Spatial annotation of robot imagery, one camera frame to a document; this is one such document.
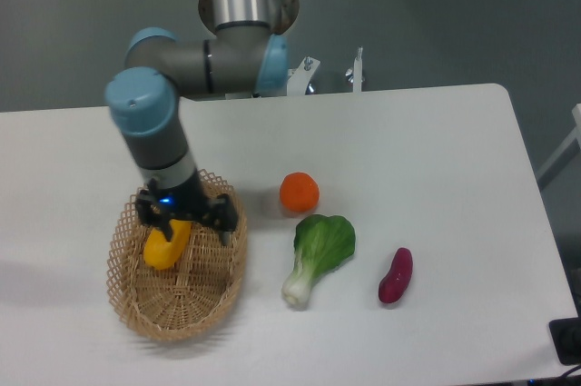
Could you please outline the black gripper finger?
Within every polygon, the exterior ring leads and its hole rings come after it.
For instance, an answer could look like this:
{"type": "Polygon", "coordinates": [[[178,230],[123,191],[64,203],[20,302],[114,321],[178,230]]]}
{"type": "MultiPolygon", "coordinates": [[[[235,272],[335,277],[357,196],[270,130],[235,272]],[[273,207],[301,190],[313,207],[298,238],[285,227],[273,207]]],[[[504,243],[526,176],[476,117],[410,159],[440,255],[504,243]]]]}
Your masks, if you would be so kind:
{"type": "Polygon", "coordinates": [[[166,242],[172,240],[171,215],[166,206],[156,200],[148,190],[142,189],[137,193],[134,208],[141,224],[157,229],[166,242]]]}
{"type": "Polygon", "coordinates": [[[238,213],[233,199],[227,193],[222,193],[215,198],[209,198],[207,204],[204,224],[217,232],[223,246],[228,246],[231,243],[231,235],[238,226],[238,213]]]}

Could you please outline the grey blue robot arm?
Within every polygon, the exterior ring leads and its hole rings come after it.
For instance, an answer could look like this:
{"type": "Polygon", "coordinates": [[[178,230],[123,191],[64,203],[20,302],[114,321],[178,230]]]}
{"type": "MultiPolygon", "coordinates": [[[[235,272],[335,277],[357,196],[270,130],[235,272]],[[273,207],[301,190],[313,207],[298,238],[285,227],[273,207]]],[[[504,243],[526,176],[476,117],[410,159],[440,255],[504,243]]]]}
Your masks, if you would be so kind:
{"type": "Polygon", "coordinates": [[[212,0],[215,36],[183,43],[152,27],[132,39],[105,101],[139,169],[140,222],[171,240],[172,221],[199,223],[228,242],[239,215],[228,194],[202,187],[179,118],[179,102],[203,95],[261,94],[287,82],[288,48],[272,29],[270,0],[212,0]]]}

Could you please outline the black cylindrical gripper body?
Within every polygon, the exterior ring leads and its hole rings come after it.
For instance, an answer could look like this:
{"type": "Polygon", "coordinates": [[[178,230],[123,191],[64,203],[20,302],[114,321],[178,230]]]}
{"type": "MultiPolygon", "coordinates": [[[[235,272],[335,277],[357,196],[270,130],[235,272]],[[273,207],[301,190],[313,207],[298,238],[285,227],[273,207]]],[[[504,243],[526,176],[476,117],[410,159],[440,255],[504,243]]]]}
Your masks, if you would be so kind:
{"type": "Polygon", "coordinates": [[[171,188],[162,188],[157,179],[147,183],[148,191],[160,203],[166,206],[171,219],[193,221],[204,224],[204,215],[207,213],[209,197],[205,194],[198,171],[193,170],[189,178],[183,183],[171,188]]]}

